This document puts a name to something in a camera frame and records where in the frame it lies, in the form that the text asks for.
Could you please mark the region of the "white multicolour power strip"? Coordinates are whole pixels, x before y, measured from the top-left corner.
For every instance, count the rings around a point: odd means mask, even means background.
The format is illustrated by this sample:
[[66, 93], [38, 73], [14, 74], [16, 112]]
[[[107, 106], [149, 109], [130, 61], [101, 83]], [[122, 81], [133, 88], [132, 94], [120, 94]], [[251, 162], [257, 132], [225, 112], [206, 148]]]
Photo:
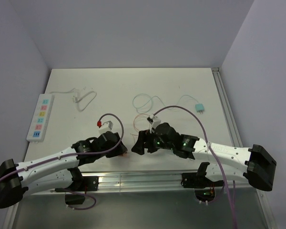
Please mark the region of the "white multicolour power strip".
[[53, 102], [53, 94], [39, 95], [26, 137], [28, 142], [42, 142], [44, 140]]

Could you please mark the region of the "teal charger plug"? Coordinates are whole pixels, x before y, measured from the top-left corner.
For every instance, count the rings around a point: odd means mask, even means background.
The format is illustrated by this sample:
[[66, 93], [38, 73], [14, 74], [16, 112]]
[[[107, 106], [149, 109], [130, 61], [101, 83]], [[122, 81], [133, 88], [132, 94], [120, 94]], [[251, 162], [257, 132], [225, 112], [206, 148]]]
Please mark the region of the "teal charger plug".
[[195, 105], [196, 112], [202, 114], [204, 112], [204, 105], [202, 103], [198, 103]]

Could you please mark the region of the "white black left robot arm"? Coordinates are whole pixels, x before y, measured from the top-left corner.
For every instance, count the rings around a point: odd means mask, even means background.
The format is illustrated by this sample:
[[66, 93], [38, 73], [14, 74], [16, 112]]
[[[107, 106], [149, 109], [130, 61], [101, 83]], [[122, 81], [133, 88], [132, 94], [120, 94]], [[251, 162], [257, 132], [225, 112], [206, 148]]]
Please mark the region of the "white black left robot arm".
[[0, 165], [0, 209], [49, 189], [79, 190], [83, 186], [80, 166], [94, 163], [103, 156], [111, 158], [126, 152], [119, 134], [108, 131], [40, 159], [20, 163], [8, 159]]

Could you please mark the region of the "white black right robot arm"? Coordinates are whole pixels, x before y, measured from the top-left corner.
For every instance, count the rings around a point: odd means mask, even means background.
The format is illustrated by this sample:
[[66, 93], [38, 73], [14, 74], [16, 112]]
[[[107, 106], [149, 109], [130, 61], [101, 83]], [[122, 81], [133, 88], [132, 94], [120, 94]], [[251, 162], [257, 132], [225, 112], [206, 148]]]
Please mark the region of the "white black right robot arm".
[[159, 149], [171, 150], [180, 158], [201, 160], [195, 175], [202, 186], [211, 182], [218, 185], [226, 179], [248, 181], [262, 191], [273, 189], [276, 161], [261, 145], [232, 147], [208, 143], [196, 136], [179, 134], [168, 123], [163, 123], [140, 131], [131, 151], [143, 155]]

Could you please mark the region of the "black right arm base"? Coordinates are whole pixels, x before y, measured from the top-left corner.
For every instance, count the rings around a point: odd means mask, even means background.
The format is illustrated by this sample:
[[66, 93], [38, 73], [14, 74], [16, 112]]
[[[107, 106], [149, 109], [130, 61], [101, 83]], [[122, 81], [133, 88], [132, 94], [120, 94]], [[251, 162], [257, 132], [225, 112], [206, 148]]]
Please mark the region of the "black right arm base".
[[199, 203], [204, 204], [214, 202], [223, 195], [225, 190], [222, 180], [214, 182], [194, 172], [182, 173], [181, 186], [194, 189], [196, 199]]

